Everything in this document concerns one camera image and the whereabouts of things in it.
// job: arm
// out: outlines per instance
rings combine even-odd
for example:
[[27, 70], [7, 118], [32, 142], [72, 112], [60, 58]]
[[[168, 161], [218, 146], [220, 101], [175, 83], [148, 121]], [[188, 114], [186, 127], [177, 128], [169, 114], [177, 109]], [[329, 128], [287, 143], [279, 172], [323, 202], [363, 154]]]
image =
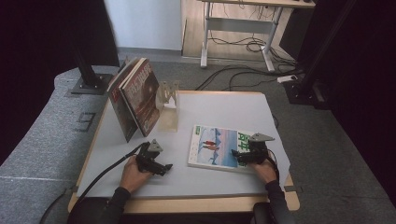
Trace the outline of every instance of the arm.
[[99, 224], [119, 223], [126, 201], [131, 193], [143, 186], [152, 176], [152, 173], [141, 173], [137, 169], [136, 156], [132, 156], [124, 166], [120, 186], [115, 190], [113, 197], [108, 202], [102, 213]]
[[250, 164], [259, 178], [266, 183], [265, 188], [268, 191], [268, 199], [276, 223], [279, 224], [293, 224], [294, 218], [291, 215], [288, 205], [285, 200], [285, 193], [279, 186], [276, 180], [276, 173], [269, 161], [264, 161], [262, 164]]

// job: white wall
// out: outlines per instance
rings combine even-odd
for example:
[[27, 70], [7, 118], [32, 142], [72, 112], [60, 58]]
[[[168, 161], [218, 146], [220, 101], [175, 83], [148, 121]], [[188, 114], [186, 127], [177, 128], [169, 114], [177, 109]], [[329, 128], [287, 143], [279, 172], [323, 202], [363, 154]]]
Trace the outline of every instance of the white wall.
[[181, 50], [180, 0], [105, 0], [119, 48]]

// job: wooden floor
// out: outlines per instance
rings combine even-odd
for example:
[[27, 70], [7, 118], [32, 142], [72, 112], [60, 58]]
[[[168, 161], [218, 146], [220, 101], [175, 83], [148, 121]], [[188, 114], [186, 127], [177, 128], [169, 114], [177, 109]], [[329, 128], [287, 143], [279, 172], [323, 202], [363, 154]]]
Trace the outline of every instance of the wooden floor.
[[[260, 20], [270, 21], [273, 18], [273, 7], [255, 7], [246, 5], [231, 5], [216, 3], [212, 5], [211, 13], [213, 17], [231, 18], [231, 19], [245, 19], [245, 20]], [[185, 24], [184, 40], [183, 40], [183, 56], [200, 58], [201, 48], [204, 39], [204, 15], [205, 3], [201, 1], [182, 0], [182, 15]], [[285, 30], [286, 24], [289, 20], [292, 8], [284, 8], [282, 16], [279, 20], [279, 25], [276, 29], [276, 34], [273, 40], [272, 47], [284, 52], [279, 46], [279, 41]], [[209, 32], [208, 38], [218, 38], [227, 42], [235, 42], [244, 38], [253, 37], [253, 34], [244, 34], [236, 32], [212, 31]], [[255, 38], [266, 40], [267, 35], [254, 35]], [[230, 44], [217, 44], [214, 40], [208, 41], [208, 58], [210, 59], [232, 59], [238, 61], [263, 61], [260, 52], [248, 51], [246, 46], [236, 46]]]

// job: forearm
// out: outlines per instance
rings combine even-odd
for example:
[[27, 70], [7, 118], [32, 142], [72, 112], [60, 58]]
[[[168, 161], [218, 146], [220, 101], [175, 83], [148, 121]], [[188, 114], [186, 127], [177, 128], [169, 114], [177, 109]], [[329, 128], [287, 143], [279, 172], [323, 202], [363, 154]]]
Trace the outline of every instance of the forearm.
[[113, 197], [108, 202], [104, 212], [102, 213], [99, 224], [113, 224], [119, 223], [120, 217], [123, 213], [123, 207], [126, 201], [131, 197], [131, 193], [124, 188], [117, 188]]
[[273, 212], [276, 223], [293, 224], [294, 218], [291, 215], [285, 200], [285, 193], [279, 186], [277, 180], [271, 181], [265, 185], [268, 191], [268, 199], [270, 200], [271, 210]]

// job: book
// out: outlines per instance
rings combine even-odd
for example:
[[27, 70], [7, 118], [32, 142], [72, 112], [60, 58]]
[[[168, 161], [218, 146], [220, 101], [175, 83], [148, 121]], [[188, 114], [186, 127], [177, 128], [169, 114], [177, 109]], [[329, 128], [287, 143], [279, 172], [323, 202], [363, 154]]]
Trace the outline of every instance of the book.
[[141, 58], [119, 89], [137, 127], [147, 137], [154, 128], [160, 110], [156, 106], [156, 95], [160, 84], [154, 75], [149, 59]]
[[248, 139], [254, 132], [194, 125], [188, 165], [206, 169], [251, 173], [231, 150], [249, 152]]
[[136, 58], [132, 60], [125, 59], [121, 70], [111, 79], [107, 89], [108, 98], [113, 105], [126, 142], [131, 140], [138, 127], [134, 121], [134, 115], [130, 112], [127, 104], [121, 96], [119, 85], [125, 78], [127, 78], [138, 61], [139, 60]]

